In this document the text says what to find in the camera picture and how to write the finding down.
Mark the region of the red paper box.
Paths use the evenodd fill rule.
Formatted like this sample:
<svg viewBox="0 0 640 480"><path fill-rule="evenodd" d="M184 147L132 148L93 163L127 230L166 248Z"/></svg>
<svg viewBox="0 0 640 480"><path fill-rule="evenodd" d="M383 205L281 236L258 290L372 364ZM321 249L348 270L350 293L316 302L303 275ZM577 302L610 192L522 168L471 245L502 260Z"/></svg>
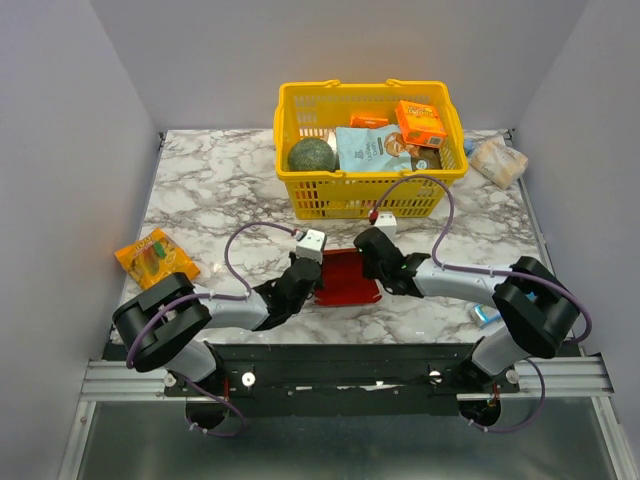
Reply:
<svg viewBox="0 0 640 480"><path fill-rule="evenodd" d="M382 298L376 281L364 277L356 248L325 251L322 281L323 286L315 289L315 303L322 307L368 305Z"/></svg>

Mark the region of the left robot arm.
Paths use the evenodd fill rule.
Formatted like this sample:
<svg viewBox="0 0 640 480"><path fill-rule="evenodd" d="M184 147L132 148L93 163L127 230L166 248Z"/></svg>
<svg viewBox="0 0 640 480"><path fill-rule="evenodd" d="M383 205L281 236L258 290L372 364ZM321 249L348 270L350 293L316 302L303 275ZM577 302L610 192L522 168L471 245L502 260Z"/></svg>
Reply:
<svg viewBox="0 0 640 480"><path fill-rule="evenodd" d="M222 372L196 335L207 328L276 328L298 314L321 283L321 264L308 258L294 259L280 277L247 296L197 289L178 272L121 305L112 321L127 349L129 369L165 368L187 376L197 393L209 395L220 387Z"/></svg>

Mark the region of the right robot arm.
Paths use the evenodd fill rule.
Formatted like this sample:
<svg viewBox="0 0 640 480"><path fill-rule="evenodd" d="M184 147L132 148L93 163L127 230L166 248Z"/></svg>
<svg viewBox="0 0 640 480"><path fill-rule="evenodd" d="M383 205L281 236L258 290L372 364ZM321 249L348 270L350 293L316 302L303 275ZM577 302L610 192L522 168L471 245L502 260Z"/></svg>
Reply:
<svg viewBox="0 0 640 480"><path fill-rule="evenodd" d="M522 256L505 270L438 265L429 254L403 254L372 227L354 240L363 276L392 295L451 297L497 310L504 326L479 340L458 368L462 384L480 392L512 364L550 359L580 314L570 293L535 258Z"/></svg>

